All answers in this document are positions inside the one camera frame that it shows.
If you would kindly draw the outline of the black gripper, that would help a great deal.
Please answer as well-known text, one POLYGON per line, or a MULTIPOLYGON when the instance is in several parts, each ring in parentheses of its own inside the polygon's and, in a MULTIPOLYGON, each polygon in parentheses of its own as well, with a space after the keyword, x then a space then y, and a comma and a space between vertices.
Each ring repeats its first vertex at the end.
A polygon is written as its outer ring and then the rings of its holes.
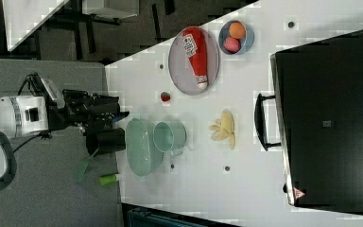
POLYGON ((65 89, 60 97, 46 96, 48 130, 61 131, 81 127, 83 134, 93 134, 110 127, 113 120, 126 118, 130 112, 120 112, 118 96, 89 94, 65 89))

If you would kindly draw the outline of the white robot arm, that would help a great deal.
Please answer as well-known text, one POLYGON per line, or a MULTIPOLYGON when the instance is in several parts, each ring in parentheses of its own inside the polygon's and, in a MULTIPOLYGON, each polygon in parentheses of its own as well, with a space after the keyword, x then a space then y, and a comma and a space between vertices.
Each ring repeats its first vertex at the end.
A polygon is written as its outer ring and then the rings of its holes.
POLYGON ((120 110, 118 100, 117 96, 77 90, 0 97, 0 191, 12 183, 17 172, 12 139, 47 138, 52 131, 68 127, 78 127, 85 137, 110 132, 113 123, 130 114, 120 110))

